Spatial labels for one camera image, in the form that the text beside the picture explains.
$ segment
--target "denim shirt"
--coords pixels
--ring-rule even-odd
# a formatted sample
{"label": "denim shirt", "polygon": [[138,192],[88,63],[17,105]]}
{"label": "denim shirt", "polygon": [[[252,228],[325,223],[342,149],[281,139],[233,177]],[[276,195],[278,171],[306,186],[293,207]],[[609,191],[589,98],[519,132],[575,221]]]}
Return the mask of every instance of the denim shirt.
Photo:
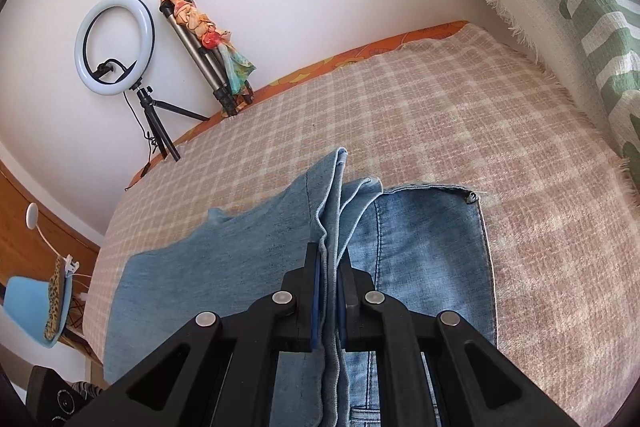
{"label": "denim shirt", "polygon": [[273,426],[364,427],[380,421],[375,354],[345,353],[336,331],[337,265],[351,264],[412,311],[458,311],[495,342],[492,266],[478,197],[451,185],[384,191],[377,178],[343,183],[339,148],[282,193],[238,216],[213,208],[188,237],[131,257],[111,305],[104,374],[115,381],[201,311],[247,309],[321,255],[321,342],[281,353]]}

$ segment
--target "denim garment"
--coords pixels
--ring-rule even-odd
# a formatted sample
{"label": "denim garment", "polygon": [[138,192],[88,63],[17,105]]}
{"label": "denim garment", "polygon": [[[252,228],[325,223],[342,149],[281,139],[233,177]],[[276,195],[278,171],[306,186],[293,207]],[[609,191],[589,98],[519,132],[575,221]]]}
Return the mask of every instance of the denim garment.
{"label": "denim garment", "polygon": [[374,360],[337,344],[336,272],[347,244],[353,266],[381,291],[414,311],[458,310],[493,340],[492,272],[475,195],[434,185],[383,193],[376,178],[343,184],[346,156],[340,148],[254,209],[235,217],[211,209],[188,237],[130,258],[111,306],[107,381],[197,313],[238,313],[277,291],[284,273],[302,266],[309,241],[321,255],[322,339],[313,353],[280,355],[271,425],[345,426],[350,409],[353,421],[379,418]]}

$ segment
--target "brown wooden panel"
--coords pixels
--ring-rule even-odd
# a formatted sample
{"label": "brown wooden panel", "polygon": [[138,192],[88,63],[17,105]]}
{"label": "brown wooden panel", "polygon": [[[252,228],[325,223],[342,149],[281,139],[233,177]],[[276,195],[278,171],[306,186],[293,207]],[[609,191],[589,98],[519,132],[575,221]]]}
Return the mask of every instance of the brown wooden panel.
{"label": "brown wooden panel", "polygon": [[[44,243],[37,230],[29,230],[24,214],[31,201],[38,203],[38,224],[45,237],[63,256],[80,262],[78,273],[94,272],[98,246],[63,223],[46,207],[37,202],[24,187],[0,164],[0,283],[6,285],[9,277],[21,275],[48,280],[54,269],[55,254]],[[87,277],[79,278],[89,285]],[[86,291],[74,282],[74,293]]]}

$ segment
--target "leopard print cushion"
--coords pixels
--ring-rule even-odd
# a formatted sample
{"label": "leopard print cushion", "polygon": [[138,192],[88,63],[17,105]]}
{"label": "leopard print cushion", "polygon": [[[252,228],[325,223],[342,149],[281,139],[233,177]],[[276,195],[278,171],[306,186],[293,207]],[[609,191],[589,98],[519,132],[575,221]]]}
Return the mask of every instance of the leopard print cushion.
{"label": "leopard print cushion", "polygon": [[49,279],[49,319],[44,328],[44,338],[52,341],[60,328],[62,315],[62,297],[65,292],[65,261],[56,260],[56,269]]}

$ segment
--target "ring light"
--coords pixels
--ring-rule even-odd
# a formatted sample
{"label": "ring light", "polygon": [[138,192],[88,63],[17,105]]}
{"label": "ring light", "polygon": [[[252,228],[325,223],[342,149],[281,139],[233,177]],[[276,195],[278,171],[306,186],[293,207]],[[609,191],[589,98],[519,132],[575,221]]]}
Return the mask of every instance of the ring light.
{"label": "ring light", "polygon": [[[109,8],[120,7],[128,10],[136,19],[142,43],[140,45],[140,54],[138,59],[127,68],[124,73],[113,83],[106,83],[100,80],[100,74],[93,72],[86,58],[86,43],[89,38],[89,32],[100,15]],[[151,13],[141,0],[103,0],[95,5],[82,21],[76,36],[76,70],[78,75],[84,82],[84,85],[97,94],[119,94],[133,86],[145,72],[146,67],[151,60],[151,54],[154,50],[155,41],[154,23],[151,19]]]}

